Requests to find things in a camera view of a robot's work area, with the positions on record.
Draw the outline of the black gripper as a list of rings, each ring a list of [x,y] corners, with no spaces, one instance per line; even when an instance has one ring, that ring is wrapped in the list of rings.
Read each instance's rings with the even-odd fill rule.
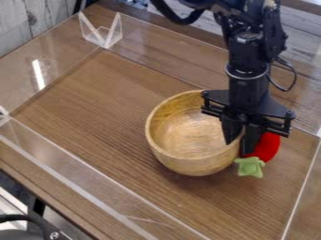
[[[226,144],[244,131],[240,154],[254,151],[260,135],[266,132],[288,137],[294,111],[278,103],[270,95],[271,68],[240,71],[226,67],[228,88],[203,90],[201,113],[215,116],[222,122]]]

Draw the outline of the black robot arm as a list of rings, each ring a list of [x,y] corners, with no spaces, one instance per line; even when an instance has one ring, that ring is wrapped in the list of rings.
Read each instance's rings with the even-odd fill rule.
[[[280,23],[280,0],[177,0],[191,9],[179,17],[164,0],[149,0],[163,16],[180,25],[192,24],[205,11],[222,28],[228,49],[226,90],[204,90],[201,113],[219,118],[224,141],[240,140],[240,153],[250,154],[263,134],[288,136],[292,110],[270,94],[276,85],[271,64],[286,65],[287,34]]]

